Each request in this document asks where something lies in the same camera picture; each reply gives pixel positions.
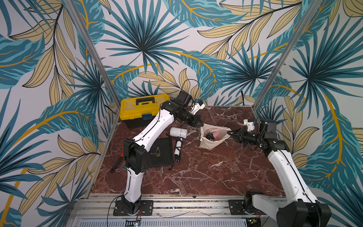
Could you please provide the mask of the beige drawstring bag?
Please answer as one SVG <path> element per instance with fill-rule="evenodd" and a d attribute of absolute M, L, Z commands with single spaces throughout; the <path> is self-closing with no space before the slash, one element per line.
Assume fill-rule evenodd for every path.
<path fill-rule="evenodd" d="M 230 138 L 230 128 L 204 124 L 201 129 L 199 148 L 211 150 Z"/>

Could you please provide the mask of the pink hair dryer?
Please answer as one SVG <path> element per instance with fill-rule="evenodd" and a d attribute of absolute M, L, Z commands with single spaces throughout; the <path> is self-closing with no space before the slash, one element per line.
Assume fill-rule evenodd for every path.
<path fill-rule="evenodd" d="M 204 137 L 212 142 L 221 141 L 226 135 L 226 130 L 222 129 L 207 129 L 204 132 Z"/>

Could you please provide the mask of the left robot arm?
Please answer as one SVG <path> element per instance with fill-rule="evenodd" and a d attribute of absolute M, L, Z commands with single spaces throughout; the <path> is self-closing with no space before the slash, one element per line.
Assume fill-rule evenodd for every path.
<path fill-rule="evenodd" d="M 144 172 L 151 163 L 150 149 L 161 133 L 175 120 L 191 127 L 202 127 L 201 116 L 197 112 L 205 107 L 201 99 L 194 101 L 190 111 L 186 109 L 191 95 L 181 90 L 176 99 L 165 101 L 158 114 L 146 128 L 133 139 L 124 142 L 124 157 L 127 167 L 127 183 L 121 196 L 124 208 L 130 214 L 139 211 L 141 185 Z"/>

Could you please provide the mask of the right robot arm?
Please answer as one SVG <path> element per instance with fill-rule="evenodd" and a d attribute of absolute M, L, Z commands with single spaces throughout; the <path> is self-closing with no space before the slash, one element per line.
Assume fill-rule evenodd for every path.
<path fill-rule="evenodd" d="M 327 226 L 331 210 L 327 204 L 319 202 L 303 180 L 286 142 L 278 139 L 276 121 L 262 119 L 259 127 L 255 132 L 254 123 L 245 119 L 243 128 L 228 131 L 228 134 L 245 147 L 255 145 L 263 151 L 275 168 L 287 201 L 282 206 L 262 193 L 248 192 L 241 209 L 248 214 L 260 211 L 280 227 Z"/>

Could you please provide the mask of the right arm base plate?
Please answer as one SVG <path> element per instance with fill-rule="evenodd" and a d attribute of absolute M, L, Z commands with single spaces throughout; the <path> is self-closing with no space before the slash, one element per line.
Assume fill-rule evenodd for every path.
<path fill-rule="evenodd" d="M 264 212 L 257 210 L 252 204 L 244 204 L 244 200 L 229 200 L 228 207 L 231 215 L 266 215 Z"/>

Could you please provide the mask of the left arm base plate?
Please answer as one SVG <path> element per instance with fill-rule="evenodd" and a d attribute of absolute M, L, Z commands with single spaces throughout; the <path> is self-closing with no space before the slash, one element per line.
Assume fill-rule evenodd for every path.
<path fill-rule="evenodd" d="M 141 200 L 130 203 L 127 200 L 117 201 L 113 210 L 114 216 L 152 216 L 154 201 Z"/>

